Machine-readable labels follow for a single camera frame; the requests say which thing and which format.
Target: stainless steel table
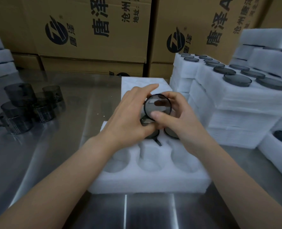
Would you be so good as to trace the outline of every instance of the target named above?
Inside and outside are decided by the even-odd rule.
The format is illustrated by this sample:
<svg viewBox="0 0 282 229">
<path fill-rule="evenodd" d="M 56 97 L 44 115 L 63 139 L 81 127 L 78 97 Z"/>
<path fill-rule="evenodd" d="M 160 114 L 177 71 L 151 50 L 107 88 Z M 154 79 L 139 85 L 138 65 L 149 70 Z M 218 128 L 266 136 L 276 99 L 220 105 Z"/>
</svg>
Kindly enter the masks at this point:
<svg viewBox="0 0 282 229">
<path fill-rule="evenodd" d="M 0 77 L 3 87 L 29 82 L 35 92 L 60 85 L 64 104 L 53 121 L 10 135 L 0 128 L 0 214 L 96 135 L 120 102 L 121 77 L 25 70 Z M 282 174 L 259 150 L 224 147 L 282 205 Z M 99 194 L 85 192 L 64 228 L 235 228 L 213 184 L 205 194 Z"/>
</svg>

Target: metal table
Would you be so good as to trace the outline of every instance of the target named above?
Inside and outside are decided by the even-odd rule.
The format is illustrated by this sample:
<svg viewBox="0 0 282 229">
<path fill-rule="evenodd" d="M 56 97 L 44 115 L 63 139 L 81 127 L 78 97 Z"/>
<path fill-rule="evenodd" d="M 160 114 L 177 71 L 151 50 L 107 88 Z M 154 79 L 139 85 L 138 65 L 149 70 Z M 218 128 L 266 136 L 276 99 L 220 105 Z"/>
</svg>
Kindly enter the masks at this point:
<svg viewBox="0 0 282 229">
<path fill-rule="evenodd" d="M 29 82 L 34 91 L 60 85 L 65 105 L 57 118 L 29 132 L 10 135 L 0 127 L 0 214 L 69 158 L 120 102 L 121 77 L 25 70 L 0 77 L 3 87 Z M 262 153 L 224 149 L 282 205 L 282 174 Z M 82 196 L 64 228 L 235 228 L 227 206 L 211 184 L 205 194 L 98 194 Z"/>
</svg>

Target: hand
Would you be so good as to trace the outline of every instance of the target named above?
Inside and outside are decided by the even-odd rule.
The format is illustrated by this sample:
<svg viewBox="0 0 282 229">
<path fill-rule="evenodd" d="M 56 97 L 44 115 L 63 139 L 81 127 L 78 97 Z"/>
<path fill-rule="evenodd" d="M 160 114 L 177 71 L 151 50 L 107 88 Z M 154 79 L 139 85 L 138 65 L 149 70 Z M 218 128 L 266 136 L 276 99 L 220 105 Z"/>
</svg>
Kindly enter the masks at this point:
<svg viewBox="0 0 282 229">
<path fill-rule="evenodd" d="M 151 135 L 158 127 L 157 123 L 142 126 L 140 113 L 144 100 L 151 96 L 159 84 L 150 84 L 143 88 L 133 87 L 123 96 L 113 115 L 98 136 L 109 143 L 113 152 L 132 146 Z"/>
<path fill-rule="evenodd" d="M 215 143 L 215 141 L 199 122 L 183 95 L 178 92 L 163 92 L 162 94 L 170 99 L 175 115 L 170 116 L 163 112 L 154 111 L 151 113 L 151 117 L 159 123 L 159 128 L 163 126 L 173 130 L 185 149 L 198 157 L 200 150 L 204 150 L 208 144 Z"/>
</svg>

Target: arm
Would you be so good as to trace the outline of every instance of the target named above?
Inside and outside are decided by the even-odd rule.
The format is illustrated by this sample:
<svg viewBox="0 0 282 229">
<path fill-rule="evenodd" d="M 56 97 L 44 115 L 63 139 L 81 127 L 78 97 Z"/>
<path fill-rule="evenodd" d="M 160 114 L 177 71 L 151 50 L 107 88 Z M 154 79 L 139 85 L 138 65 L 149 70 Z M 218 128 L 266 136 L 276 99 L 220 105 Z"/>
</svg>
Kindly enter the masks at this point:
<svg viewBox="0 0 282 229">
<path fill-rule="evenodd" d="M 157 124 L 143 127 L 139 119 L 144 99 L 157 87 L 128 91 L 104 130 L 7 209 L 0 216 L 0 228 L 61 228 L 109 158 L 156 130 Z"/>
<path fill-rule="evenodd" d="M 282 207 L 211 138 L 180 93 L 163 94 L 172 100 L 177 118 L 153 112 L 153 119 L 176 132 L 186 150 L 201 161 L 238 225 L 282 228 Z"/>
</svg>

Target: forearm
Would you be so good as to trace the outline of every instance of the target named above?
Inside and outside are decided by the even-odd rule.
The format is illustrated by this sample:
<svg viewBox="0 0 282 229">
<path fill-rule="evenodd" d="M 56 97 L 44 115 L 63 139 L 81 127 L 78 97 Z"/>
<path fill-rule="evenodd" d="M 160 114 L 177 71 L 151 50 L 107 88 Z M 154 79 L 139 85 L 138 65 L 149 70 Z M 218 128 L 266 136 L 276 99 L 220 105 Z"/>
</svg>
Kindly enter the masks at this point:
<svg viewBox="0 0 282 229">
<path fill-rule="evenodd" d="M 86 144 L 0 216 L 0 228 L 61 228 L 110 158 L 100 136 Z"/>
<path fill-rule="evenodd" d="M 282 228 L 282 207 L 215 141 L 199 159 L 241 228 Z"/>
</svg>

